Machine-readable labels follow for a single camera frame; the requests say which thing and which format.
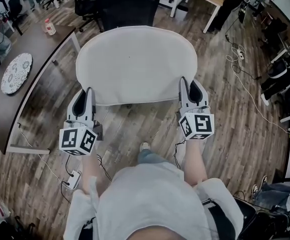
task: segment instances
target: sneaker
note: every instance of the sneaker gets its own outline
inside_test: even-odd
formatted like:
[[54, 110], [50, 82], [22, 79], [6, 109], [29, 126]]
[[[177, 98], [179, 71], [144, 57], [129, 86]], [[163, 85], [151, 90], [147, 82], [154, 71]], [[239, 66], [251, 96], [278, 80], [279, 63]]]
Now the sneaker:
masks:
[[258, 192], [258, 187], [257, 187], [257, 185], [256, 184], [254, 184], [253, 185], [253, 188], [252, 188], [252, 190], [251, 190], [251, 199], [254, 201], [254, 200], [256, 200], [256, 197], [255, 197], [255, 195], [256, 195], [256, 193]]
[[264, 102], [264, 104], [265, 104], [266, 106], [269, 106], [269, 101], [266, 100], [266, 98], [265, 98], [265, 94], [264, 94], [264, 93], [261, 94], [261, 99], [263, 100], [263, 102]]
[[263, 190], [265, 183], [267, 183], [267, 175], [263, 176], [263, 179], [261, 180], [260, 190]]
[[140, 147], [139, 147], [139, 151], [142, 152], [143, 150], [150, 150], [150, 145], [148, 142], [143, 142]]

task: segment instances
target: white sneaker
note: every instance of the white sneaker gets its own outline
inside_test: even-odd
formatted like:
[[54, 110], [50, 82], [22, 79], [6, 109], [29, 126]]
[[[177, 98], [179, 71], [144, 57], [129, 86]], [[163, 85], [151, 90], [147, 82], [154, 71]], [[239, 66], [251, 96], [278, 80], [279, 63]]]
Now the white sneaker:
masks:
[[142, 152], [144, 149], [146, 150], [150, 150], [150, 145], [148, 142], [143, 142], [140, 147], [139, 147], [139, 151]]
[[265, 94], [264, 94], [264, 93], [261, 94], [261, 99], [263, 100], [263, 102], [264, 102], [264, 104], [265, 104], [266, 106], [269, 106], [269, 101], [266, 100], [266, 98], [265, 98]]

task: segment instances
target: patterned plate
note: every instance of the patterned plate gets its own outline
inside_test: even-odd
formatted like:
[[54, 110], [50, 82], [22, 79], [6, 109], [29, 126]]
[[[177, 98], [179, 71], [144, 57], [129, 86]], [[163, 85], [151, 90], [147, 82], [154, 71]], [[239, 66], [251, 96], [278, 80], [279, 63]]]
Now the patterned plate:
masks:
[[4, 94], [13, 94], [26, 81], [30, 71], [32, 56], [29, 53], [18, 55], [8, 65], [1, 80], [1, 91]]

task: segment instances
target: power strip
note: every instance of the power strip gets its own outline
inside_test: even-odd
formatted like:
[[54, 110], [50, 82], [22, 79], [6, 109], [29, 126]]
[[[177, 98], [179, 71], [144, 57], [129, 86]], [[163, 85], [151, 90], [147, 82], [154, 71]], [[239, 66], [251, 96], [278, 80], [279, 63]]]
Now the power strip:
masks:
[[70, 190], [74, 190], [77, 188], [80, 179], [81, 179], [81, 172], [78, 170], [73, 170], [71, 172], [72, 176], [69, 176], [69, 179], [67, 181], [67, 184], [64, 184], [64, 186]]

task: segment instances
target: dark desk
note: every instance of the dark desk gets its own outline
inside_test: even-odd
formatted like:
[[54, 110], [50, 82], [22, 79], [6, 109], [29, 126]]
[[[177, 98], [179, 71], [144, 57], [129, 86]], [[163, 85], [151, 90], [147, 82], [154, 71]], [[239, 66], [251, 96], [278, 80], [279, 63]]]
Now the dark desk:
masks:
[[0, 89], [0, 150], [6, 152], [48, 154], [48, 149], [24, 147], [11, 144], [13, 133], [18, 129], [17, 123], [21, 112], [33, 91], [38, 80], [46, 70], [49, 63], [58, 51], [69, 40], [77, 52], [80, 51], [79, 43], [73, 26], [55, 26], [56, 34], [49, 36], [44, 33], [40, 24], [31, 26], [17, 42], [11, 47], [11, 51], [0, 65], [0, 84], [5, 69], [9, 63], [19, 54], [29, 53], [33, 57], [32, 67], [28, 78], [22, 87], [14, 94], [3, 94]]

